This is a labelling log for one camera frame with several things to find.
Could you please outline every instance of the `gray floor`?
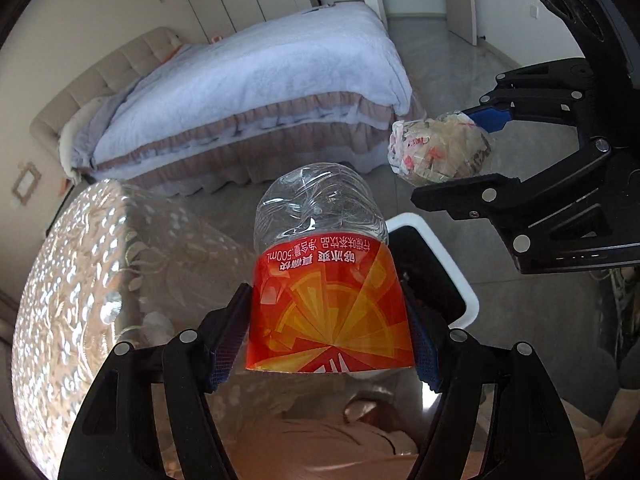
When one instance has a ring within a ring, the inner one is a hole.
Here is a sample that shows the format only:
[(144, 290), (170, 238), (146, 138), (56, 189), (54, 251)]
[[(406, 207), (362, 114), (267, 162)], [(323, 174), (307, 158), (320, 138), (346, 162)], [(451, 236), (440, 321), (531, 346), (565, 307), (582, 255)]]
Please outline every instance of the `gray floor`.
[[(510, 69), (483, 47), (474, 48), (448, 33), (444, 21), (403, 18), (391, 20), (389, 28), (430, 116), (475, 106), (493, 89), (495, 75)], [(490, 171), (520, 178), (577, 149), (574, 129), (549, 124), (508, 124), (494, 139)], [(410, 202), (411, 186), (388, 167), (368, 174), (366, 181), (386, 218), (420, 213), (472, 284), (480, 300), (478, 320), (469, 327), (472, 335), (482, 343), (507, 347), (529, 341), (561, 396), (603, 421), (618, 390), (618, 374), (613, 358), (597, 345), (600, 298), (592, 276), (522, 276), (488, 221), (454, 222), (446, 213), (420, 212)], [(268, 186), (227, 185), (213, 195), (184, 200), (251, 247), (255, 207)]]

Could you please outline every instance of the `white bedspread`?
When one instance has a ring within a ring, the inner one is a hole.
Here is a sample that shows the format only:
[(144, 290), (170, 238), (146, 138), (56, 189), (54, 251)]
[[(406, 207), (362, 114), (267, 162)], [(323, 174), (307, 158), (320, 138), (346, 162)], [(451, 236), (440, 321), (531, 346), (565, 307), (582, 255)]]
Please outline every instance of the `white bedspread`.
[(410, 108), (396, 48), (362, 3), (306, 10), (214, 45), (183, 47), (120, 105), (94, 163), (254, 108), (336, 91), (392, 106), (398, 116)]

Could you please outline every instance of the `blue gripper pad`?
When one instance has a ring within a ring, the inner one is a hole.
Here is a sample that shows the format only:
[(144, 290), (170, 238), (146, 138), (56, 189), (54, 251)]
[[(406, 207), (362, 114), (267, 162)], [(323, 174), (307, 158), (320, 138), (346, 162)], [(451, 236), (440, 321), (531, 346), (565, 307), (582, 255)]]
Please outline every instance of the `blue gripper pad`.
[(442, 375), (438, 367), (438, 348), (429, 336), (426, 327), (420, 323), (418, 315), (409, 305), (407, 305), (407, 317), (418, 378), (423, 383), (427, 383), (434, 392), (437, 392), (442, 386)]
[(506, 123), (511, 121), (510, 111), (498, 110), (497, 108), (481, 108), (475, 112), (469, 112), (467, 115), (489, 134), (498, 132), (504, 128)]
[(211, 331), (210, 338), (216, 341), (215, 348), (209, 348), (209, 366), (206, 378), (206, 391), (215, 392), (218, 385), (225, 383), (233, 369), (236, 356), (249, 328), (251, 317), (251, 289), (241, 289), (226, 308), (209, 312), (200, 325), (203, 332)]

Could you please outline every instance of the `pillow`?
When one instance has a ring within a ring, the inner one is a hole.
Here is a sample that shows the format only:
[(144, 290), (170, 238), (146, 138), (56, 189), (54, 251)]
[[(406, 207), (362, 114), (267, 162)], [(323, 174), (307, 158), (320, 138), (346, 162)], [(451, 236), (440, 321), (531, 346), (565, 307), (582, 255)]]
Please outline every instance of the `pillow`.
[(80, 130), (86, 127), (102, 105), (109, 99), (109, 96), (100, 96), (91, 99), (80, 108), (60, 130), (60, 140), (58, 141), (58, 153), (60, 154), (60, 164), (65, 170), (66, 176), (75, 184), (80, 182), (80, 174), (71, 167), (72, 154), (74, 150), (74, 139)]

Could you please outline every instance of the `upholstered headboard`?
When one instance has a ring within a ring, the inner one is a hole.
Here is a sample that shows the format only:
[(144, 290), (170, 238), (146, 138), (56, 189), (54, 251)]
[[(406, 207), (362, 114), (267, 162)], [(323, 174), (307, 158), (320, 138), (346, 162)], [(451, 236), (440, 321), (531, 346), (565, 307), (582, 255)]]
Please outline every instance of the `upholstered headboard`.
[(103, 57), (56, 95), (31, 122), (30, 133), (58, 156), (58, 136), (67, 121), (94, 97), (113, 95), (159, 67), (182, 42), (159, 27)]

